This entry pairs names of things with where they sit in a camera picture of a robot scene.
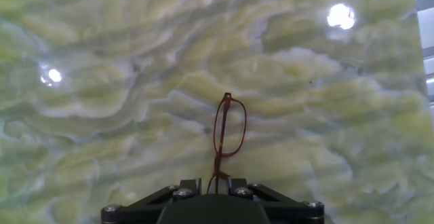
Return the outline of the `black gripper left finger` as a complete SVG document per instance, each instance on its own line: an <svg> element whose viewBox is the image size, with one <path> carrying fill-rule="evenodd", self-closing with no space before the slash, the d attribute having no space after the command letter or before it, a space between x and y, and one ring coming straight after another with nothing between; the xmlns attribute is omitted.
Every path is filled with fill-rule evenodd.
<svg viewBox="0 0 434 224"><path fill-rule="evenodd" d="M201 179L181 180L151 195L122 206L108 204L100 211L101 223L156 223L162 210L170 204L201 195Z"/></svg>

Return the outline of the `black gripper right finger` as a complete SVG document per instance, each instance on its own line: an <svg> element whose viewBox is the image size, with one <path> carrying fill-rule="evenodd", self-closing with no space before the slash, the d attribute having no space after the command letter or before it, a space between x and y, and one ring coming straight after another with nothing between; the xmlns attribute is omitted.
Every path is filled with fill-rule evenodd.
<svg viewBox="0 0 434 224"><path fill-rule="evenodd" d="M274 223L324 224L324 204L318 201L296 201L263 184L246 179L228 179L228 194L259 204Z"/></svg>

